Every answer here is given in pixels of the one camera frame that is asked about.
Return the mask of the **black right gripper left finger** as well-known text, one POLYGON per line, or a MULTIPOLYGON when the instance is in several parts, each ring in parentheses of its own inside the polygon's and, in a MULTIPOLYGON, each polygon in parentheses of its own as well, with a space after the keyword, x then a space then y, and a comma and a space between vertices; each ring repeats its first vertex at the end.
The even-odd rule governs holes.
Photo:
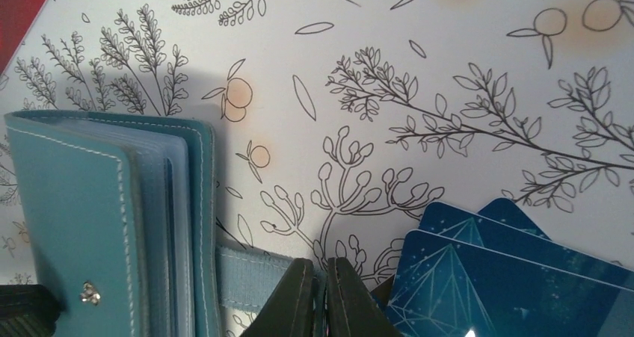
POLYGON ((315 271, 308 259, 294 259, 243 336, 311 336, 315 271))

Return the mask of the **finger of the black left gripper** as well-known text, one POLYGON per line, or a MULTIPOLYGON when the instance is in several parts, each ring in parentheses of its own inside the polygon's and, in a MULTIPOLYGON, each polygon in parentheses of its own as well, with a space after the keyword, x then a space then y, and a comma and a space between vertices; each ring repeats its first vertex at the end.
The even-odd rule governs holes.
POLYGON ((1 285, 1 336, 53 336, 60 314, 43 285, 1 285))

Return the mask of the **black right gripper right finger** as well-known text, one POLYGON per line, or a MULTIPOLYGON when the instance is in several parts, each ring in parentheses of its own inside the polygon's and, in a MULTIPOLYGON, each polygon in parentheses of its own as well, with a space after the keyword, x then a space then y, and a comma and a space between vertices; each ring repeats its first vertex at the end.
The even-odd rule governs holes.
POLYGON ((401 333, 389 322, 349 260, 327 260, 329 336, 389 337, 401 333))

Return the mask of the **teal leather card holder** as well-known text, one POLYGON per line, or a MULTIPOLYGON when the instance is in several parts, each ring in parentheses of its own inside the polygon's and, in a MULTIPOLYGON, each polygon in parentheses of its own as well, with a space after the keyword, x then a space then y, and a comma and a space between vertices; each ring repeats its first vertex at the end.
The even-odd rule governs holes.
POLYGON ((96 111, 6 114, 37 281, 57 336, 221 336, 257 313, 290 259, 215 234, 215 134, 199 120, 96 111))

